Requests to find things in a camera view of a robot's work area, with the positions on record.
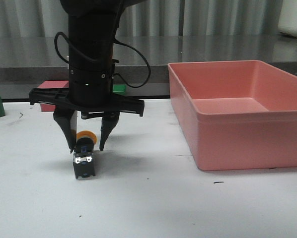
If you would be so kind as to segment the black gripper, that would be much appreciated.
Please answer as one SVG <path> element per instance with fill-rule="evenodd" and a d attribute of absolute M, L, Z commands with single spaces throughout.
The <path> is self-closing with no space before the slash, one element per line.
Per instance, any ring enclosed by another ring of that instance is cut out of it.
<path fill-rule="evenodd" d="M 104 150 L 106 140 L 119 121 L 119 112 L 143 116 L 143 100 L 113 93 L 114 69 L 114 65 L 101 71 L 87 71 L 70 66 L 68 88 L 34 88 L 29 92 L 31 105 L 56 105 L 53 119 L 64 133 L 70 153 L 76 146 L 77 111 L 113 112 L 102 117 L 100 151 Z"/>

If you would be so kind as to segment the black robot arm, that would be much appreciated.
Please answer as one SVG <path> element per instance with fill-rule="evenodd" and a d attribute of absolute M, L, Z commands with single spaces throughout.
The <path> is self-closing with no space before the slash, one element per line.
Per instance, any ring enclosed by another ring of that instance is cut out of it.
<path fill-rule="evenodd" d="M 68 14 L 69 86 L 34 88 L 29 93 L 31 105 L 55 105 L 54 120 L 61 127 L 71 151 L 77 149 L 76 114 L 83 119 L 102 118 L 100 147 L 117 125 L 120 113 L 142 115 L 144 101 L 113 92 L 115 60 L 113 46 L 119 21 L 133 0 L 63 0 Z"/>

